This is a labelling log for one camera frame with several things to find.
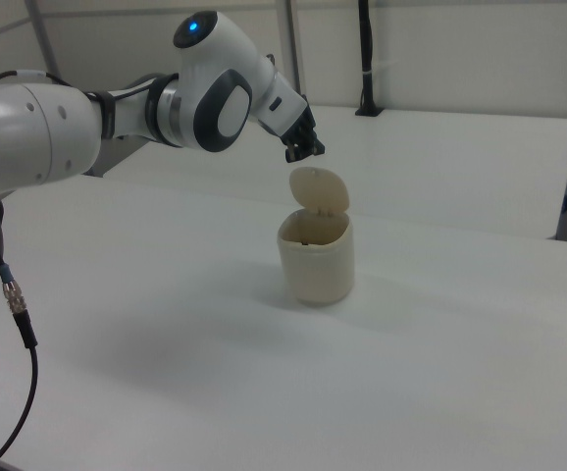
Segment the cable connector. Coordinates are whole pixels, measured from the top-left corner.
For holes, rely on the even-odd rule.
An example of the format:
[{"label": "cable connector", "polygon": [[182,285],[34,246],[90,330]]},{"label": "cable connector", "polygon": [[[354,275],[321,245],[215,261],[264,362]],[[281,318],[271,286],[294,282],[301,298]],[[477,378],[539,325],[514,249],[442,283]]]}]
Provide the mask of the cable connector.
[{"label": "cable connector", "polygon": [[7,299],[9,309],[13,314],[13,319],[22,335],[22,340],[26,348],[35,348],[37,346],[37,339],[35,332],[30,324],[30,316],[26,310],[25,297],[22,295],[22,289],[18,282],[13,278],[13,274],[9,269],[9,265],[3,263],[0,265],[0,278],[2,279],[2,292]]},{"label": "cable connector", "polygon": [[16,314],[21,314],[26,310],[25,297],[22,296],[22,289],[18,282],[12,280],[8,283],[2,284],[2,292],[7,299],[9,304],[9,309],[11,313],[15,316]]}]

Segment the white desk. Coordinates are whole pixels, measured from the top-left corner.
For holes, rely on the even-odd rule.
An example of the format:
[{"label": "white desk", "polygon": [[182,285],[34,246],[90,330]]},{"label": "white desk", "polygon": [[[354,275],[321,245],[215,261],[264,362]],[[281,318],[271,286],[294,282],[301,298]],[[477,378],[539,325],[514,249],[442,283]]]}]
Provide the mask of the white desk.
[{"label": "white desk", "polygon": [[[7,198],[28,471],[567,470],[567,243],[353,217],[353,292],[286,294],[289,206],[79,177]],[[27,352],[0,294],[0,444]]]},{"label": "white desk", "polygon": [[[536,238],[556,233],[567,184],[567,120],[313,108],[351,212]],[[249,123],[221,154],[147,144],[107,179],[293,203],[279,140]]]}]

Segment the small container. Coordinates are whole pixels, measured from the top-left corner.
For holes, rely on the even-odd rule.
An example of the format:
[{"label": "small container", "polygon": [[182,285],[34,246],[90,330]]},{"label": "small container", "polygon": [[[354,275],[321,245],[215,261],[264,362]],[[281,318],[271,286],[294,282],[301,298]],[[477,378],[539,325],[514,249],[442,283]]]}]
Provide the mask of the small container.
[{"label": "small container", "polygon": [[290,189],[304,209],[290,214],[278,233],[285,278],[302,301],[338,301],[353,287],[346,185],[334,172],[303,167],[290,174]]}]

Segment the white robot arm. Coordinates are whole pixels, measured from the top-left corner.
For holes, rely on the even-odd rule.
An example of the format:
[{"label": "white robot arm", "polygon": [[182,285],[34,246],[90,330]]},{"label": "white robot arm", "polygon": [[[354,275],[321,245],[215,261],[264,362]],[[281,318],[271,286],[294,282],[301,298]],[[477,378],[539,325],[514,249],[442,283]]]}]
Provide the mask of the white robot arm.
[{"label": "white robot arm", "polygon": [[282,140],[288,162],[324,153],[305,98],[227,17],[196,13],[181,23],[174,44],[177,74],[126,90],[0,85],[0,193],[85,172],[102,138],[141,135],[219,152],[235,142],[249,114]]}]

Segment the open lid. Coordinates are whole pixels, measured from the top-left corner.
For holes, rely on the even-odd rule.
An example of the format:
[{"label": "open lid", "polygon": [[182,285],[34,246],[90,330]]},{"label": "open lid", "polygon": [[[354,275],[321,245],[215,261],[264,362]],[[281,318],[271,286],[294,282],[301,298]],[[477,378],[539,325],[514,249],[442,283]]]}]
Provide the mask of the open lid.
[{"label": "open lid", "polygon": [[301,167],[290,174],[290,189],[299,204],[311,211],[343,213],[349,193],[342,179],[327,169]]}]

